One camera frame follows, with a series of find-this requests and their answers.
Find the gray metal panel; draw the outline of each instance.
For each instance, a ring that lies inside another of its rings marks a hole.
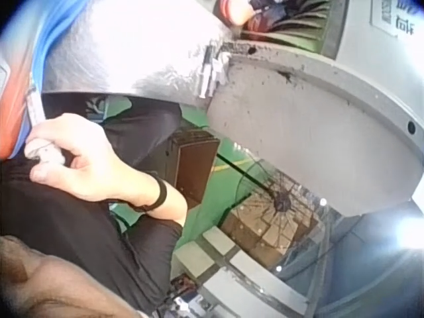
[[[423,129],[414,114],[329,59],[270,44],[251,47],[229,46],[234,66],[208,110],[212,129],[345,216],[411,198],[423,173]]]
[[[43,90],[206,106],[195,96],[206,47],[231,37],[195,0],[90,0],[49,53]]]

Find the sign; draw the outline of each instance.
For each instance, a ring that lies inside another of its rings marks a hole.
[[[413,36],[422,22],[412,0],[372,0],[371,24],[392,36]]]

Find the white wall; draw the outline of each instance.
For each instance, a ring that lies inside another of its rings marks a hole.
[[[383,86],[424,118],[423,76],[400,40],[371,25],[371,6],[371,0],[349,1],[336,61]]]
[[[221,268],[203,287],[240,317],[286,318],[239,284],[231,272]]]

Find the metal bracket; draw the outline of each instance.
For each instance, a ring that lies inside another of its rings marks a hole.
[[[230,54],[222,52],[216,44],[210,44],[205,51],[199,84],[199,97],[213,97],[218,84],[228,82]]]

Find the finger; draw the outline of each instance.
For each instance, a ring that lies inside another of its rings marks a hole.
[[[54,163],[37,164],[31,170],[30,179],[38,184],[55,187],[74,196],[78,196],[76,191],[84,184],[79,170]]]
[[[67,116],[62,115],[55,119],[48,119],[32,128],[26,143],[36,138],[44,139],[79,156],[78,140],[72,130],[68,128],[69,126],[70,122]]]

